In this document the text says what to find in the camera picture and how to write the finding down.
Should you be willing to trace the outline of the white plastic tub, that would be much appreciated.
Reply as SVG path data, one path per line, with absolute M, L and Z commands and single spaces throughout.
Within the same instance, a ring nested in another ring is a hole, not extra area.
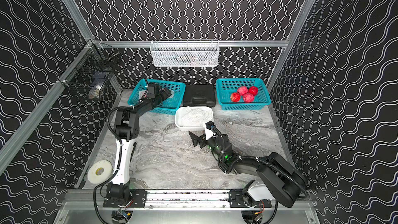
M 182 116 L 182 114 L 183 114 L 184 109 L 186 109 L 186 108 L 188 108 L 188 107 L 181 107 L 181 108 L 179 108 L 179 109 L 176 111 L 176 114 L 175 114 L 175 124 L 176 124 L 177 128 L 178 128 L 180 131 L 203 131 L 203 130 L 205 129 L 205 124 L 204 124 L 202 127 L 183 127 L 183 126 L 182 126 L 182 124 L 181 124 L 181 122 L 180 122 L 180 118 L 181 118 L 181 116 Z M 210 107 L 207 107 L 207 106 L 196 106 L 196 107 L 190 107 L 190 108 L 192 108 L 192 109 L 204 108 L 204 109 L 207 109 L 207 110 L 212 111 L 212 109 L 211 109 Z

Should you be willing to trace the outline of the teal basket right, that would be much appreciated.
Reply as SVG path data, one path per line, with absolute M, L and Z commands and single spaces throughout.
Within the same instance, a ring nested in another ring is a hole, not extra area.
M 239 87 L 245 86 L 248 89 L 252 86 L 258 88 L 254 101 L 245 103 L 243 98 L 233 102 L 230 98 L 232 93 L 237 92 Z M 238 110 L 261 110 L 271 104 L 271 98 L 264 81 L 260 78 L 220 78 L 216 80 L 216 94 L 218 103 L 224 111 Z

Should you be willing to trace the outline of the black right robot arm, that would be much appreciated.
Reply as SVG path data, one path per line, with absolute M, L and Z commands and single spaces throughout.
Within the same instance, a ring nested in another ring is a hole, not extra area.
M 209 148 L 219 169 L 225 173 L 249 174 L 261 179 L 266 192 L 285 207 L 297 200 L 308 200 L 307 181 L 286 159 L 273 152 L 265 157 L 240 155 L 233 150 L 229 137 L 217 130 L 207 130 L 201 136 L 188 132 L 193 146 Z

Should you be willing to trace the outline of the black plastic tool case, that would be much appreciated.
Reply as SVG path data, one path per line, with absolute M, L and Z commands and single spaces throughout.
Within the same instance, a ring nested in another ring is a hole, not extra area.
M 182 101 L 183 107 L 216 105 L 215 88 L 213 85 L 186 85 Z

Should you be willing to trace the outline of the white tape roll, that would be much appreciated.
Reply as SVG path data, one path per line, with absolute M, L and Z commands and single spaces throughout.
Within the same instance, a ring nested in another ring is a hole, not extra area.
M 87 179 L 90 183 L 99 185 L 109 179 L 113 174 L 113 166 L 107 160 L 101 160 L 91 166 Z

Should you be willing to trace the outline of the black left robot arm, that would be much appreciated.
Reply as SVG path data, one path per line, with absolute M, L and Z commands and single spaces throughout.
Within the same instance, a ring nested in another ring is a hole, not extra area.
M 134 141 L 140 133 L 140 117 L 154 110 L 172 96 L 169 88 L 159 84 L 148 84 L 138 103 L 128 107 L 116 107 L 111 110 L 115 113 L 114 125 L 107 121 L 108 129 L 116 138 L 117 150 L 114 172 L 107 182 L 106 199 L 112 200 L 119 206 L 128 206 L 133 200 L 130 194 L 129 167 Z

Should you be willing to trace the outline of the teal basket left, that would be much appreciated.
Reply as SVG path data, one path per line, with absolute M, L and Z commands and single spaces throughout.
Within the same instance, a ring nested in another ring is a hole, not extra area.
M 186 85 L 180 82 L 171 82 L 165 80 L 156 80 L 156 79 L 147 79 L 147 82 L 152 84 L 159 84 L 162 88 L 168 88 L 172 91 L 172 96 L 175 97 L 175 100 L 171 104 L 163 104 L 151 112 L 158 113 L 158 114 L 166 114 L 166 115 L 175 115 L 176 111 L 180 108 L 182 104 L 183 95 L 185 92 Z M 138 95 L 139 91 L 145 90 L 147 87 L 147 83 L 145 79 L 141 79 L 136 87 L 134 88 L 133 92 L 131 93 L 127 104 L 129 106 L 136 105 L 139 102 Z

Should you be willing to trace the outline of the clear wall basket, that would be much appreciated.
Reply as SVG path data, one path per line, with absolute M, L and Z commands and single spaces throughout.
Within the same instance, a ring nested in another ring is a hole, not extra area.
M 152 40 L 150 54 L 157 67 L 216 67 L 220 46 L 216 39 Z

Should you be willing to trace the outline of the metal base rail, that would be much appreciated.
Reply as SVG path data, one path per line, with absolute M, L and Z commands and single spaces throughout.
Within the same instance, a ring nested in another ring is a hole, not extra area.
M 89 189 L 70 190 L 59 211 L 56 224 L 98 224 L 94 207 L 112 223 L 112 213 L 132 213 L 131 224 L 243 224 L 250 218 L 267 221 L 273 211 L 274 224 L 318 224 L 319 218 L 309 201 L 296 201 L 291 208 L 278 204 L 264 186 L 256 186 L 249 197 L 243 190 L 175 189 L 131 191 L 129 207 L 118 206 Z

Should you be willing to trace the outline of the teal basket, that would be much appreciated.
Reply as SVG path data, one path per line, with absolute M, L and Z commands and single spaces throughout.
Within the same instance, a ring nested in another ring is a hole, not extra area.
M 158 114 L 166 114 L 166 115 L 175 115 L 176 111 L 180 108 L 182 104 L 183 95 L 185 92 L 186 85 L 180 82 L 171 82 L 165 80 L 156 80 L 156 79 L 147 79 L 147 82 L 152 84 L 159 84 L 162 88 L 168 88 L 172 91 L 172 96 L 175 97 L 175 100 L 171 104 L 163 104 L 151 112 L 158 113 Z M 145 79 L 141 79 L 136 87 L 134 88 L 133 92 L 131 93 L 127 104 L 129 106 L 136 105 L 139 102 L 138 95 L 139 91 L 145 90 L 147 87 L 147 83 Z
M 230 98 L 232 93 L 237 92 L 239 87 L 245 86 L 248 89 L 252 86 L 258 88 L 254 101 L 245 103 L 243 98 L 233 102 Z M 238 110 L 261 110 L 271 104 L 271 98 L 264 81 L 260 78 L 220 78 L 216 80 L 216 94 L 218 103 L 224 111 Z

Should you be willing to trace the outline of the red apple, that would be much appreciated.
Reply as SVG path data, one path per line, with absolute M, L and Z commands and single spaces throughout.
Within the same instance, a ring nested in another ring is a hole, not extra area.
M 243 95 L 244 103 L 252 103 L 255 99 L 255 96 L 251 93 L 246 93 Z
M 241 99 L 241 95 L 238 92 L 234 92 L 230 95 L 230 100 L 232 102 L 239 102 Z

